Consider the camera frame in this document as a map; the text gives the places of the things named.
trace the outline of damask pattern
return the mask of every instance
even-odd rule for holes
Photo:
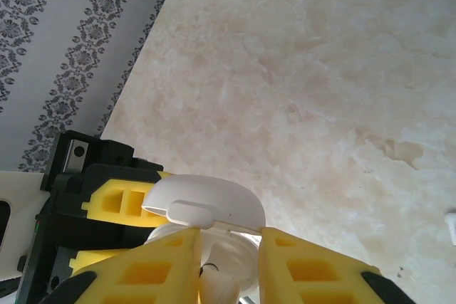
[[[30,148],[24,152],[24,163],[19,165],[19,169],[25,172],[42,172],[45,169],[53,139],[58,132],[67,130],[73,124],[72,118],[78,112],[79,103],[83,101],[83,94],[93,77],[91,70],[97,68],[104,46],[110,40],[110,32],[116,27],[115,20],[121,16],[122,5],[126,1],[128,0],[90,0],[91,7],[84,11],[86,18],[80,21],[79,34],[73,37],[74,45],[65,54],[67,61],[61,64],[62,73],[56,76],[56,86],[49,92],[51,98],[45,102],[43,114],[38,117],[41,123],[34,127],[33,139],[28,141]],[[152,22],[144,29],[145,37],[164,1],[159,0],[155,5],[155,14],[150,17]],[[112,97],[113,104],[108,108],[109,113],[103,117],[103,127],[144,42],[145,38],[141,38],[140,46],[133,52],[133,61],[129,61],[128,69],[122,74],[119,91]]]
[[[1,0],[0,7],[0,102],[8,100],[8,86],[15,80],[11,73],[19,71],[19,56],[27,50],[25,43],[31,42],[31,26],[38,24],[37,12],[43,12],[45,0]]]
[[[138,41],[139,46],[137,46],[132,53],[133,59],[128,61],[128,68],[124,70],[124,72],[122,74],[121,82],[119,82],[117,84],[118,90],[113,94],[113,96],[110,99],[112,103],[106,108],[107,112],[101,118],[101,125],[98,126],[98,134],[97,134],[98,137],[101,136],[101,134],[103,133],[103,131],[106,127],[106,124],[108,124],[108,120],[111,116],[111,113],[114,110],[114,106],[117,103],[117,101],[119,100],[123,87],[125,86],[125,84],[128,80],[128,77],[131,74],[131,70],[133,69],[135,62],[138,59],[138,56],[140,55],[141,50],[143,49],[145,40],[149,36],[150,29],[153,27],[153,25],[155,23],[155,19],[157,18],[158,13],[160,12],[160,9],[162,8],[162,5],[164,4],[164,2],[165,2],[165,0],[157,0],[156,5],[154,6],[155,12],[153,14],[150,14],[150,17],[149,17],[150,23],[146,24],[144,30],[142,30],[142,32],[144,33],[144,36],[139,39],[139,41]]]

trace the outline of white plastic cap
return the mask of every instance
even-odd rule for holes
[[[163,224],[150,233],[145,243],[156,241],[186,228],[179,224]],[[258,246],[254,241],[238,233],[204,229],[201,230],[201,243],[201,266],[212,263],[217,265],[219,271],[235,276],[242,296],[250,295],[258,288]]]
[[[259,234],[266,226],[260,200],[247,188],[207,176],[178,174],[159,181],[142,208],[184,226]]]
[[[203,266],[199,277],[201,304],[237,304],[240,293],[241,288],[235,275],[219,272],[212,264]]]
[[[451,241],[456,246],[456,213],[446,213],[445,222],[450,228]]]

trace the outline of yellow plastic part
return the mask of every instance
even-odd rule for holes
[[[80,269],[105,260],[119,253],[128,251],[127,249],[107,249],[104,251],[79,251],[74,259],[70,260],[70,267],[73,269],[71,275],[78,272]]]
[[[199,229],[185,229],[79,270],[97,278],[76,304],[196,304]]]
[[[261,304],[383,304],[361,277],[377,268],[278,229],[261,233]]]
[[[162,178],[170,175],[158,173]],[[167,224],[168,220],[141,208],[152,188],[151,183],[110,179],[92,194],[89,202],[83,202],[81,208],[87,211],[87,218],[92,220],[126,226],[158,227]]]

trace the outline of marble floor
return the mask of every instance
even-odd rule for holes
[[[167,0],[103,134],[453,301],[456,0]]]

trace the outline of white plastic lid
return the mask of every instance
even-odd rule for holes
[[[163,224],[152,231],[145,243],[156,241],[186,228],[178,224]],[[228,269],[222,267],[220,270],[236,275],[243,296],[249,295],[258,288],[258,246],[254,241],[238,233],[209,229],[201,230],[201,243],[201,266],[206,263],[214,263],[218,268],[223,266],[221,265],[223,263],[228,265]],[[216,243],[231,251],[232,256],[222,254],[221,263],[214,261],[216,256],[214,254],[211,259],[210,255]]]
[[[445,222],[450,229],[451,242],[456,246],[456,213],[450,212],[445,215]]]
[[[266,226],[260,200],[247,188],[215,177],[177,174],[159,181],[144,210],[184,226],[259,234]]]

